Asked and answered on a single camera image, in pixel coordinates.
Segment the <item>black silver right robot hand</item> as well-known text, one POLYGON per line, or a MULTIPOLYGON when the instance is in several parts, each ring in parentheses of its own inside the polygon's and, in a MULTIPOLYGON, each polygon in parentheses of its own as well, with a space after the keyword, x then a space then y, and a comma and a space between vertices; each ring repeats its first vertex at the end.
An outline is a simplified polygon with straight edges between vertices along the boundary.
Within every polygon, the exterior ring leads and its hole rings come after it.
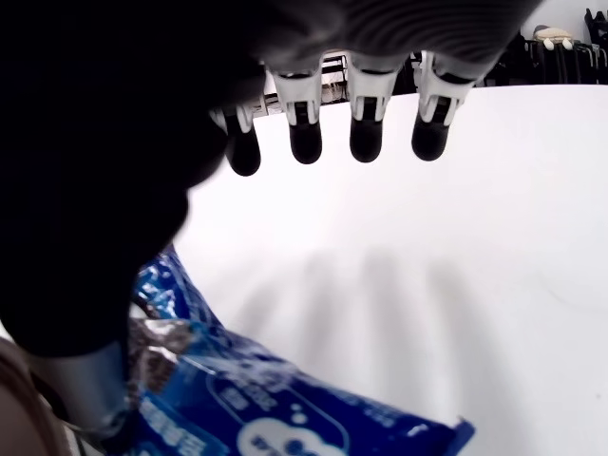
POLYGON ((351 150, 376 153, 392 76, 427 53, 412 148, 443 153, 457 107, 533 1, 5 1, 1 320, 55 414, 105 440, 129 413, 139 269, 190 188, 259 156, 246 104, 275 77, 291 145, 320 152, 320 60, 351 54, 351 150))

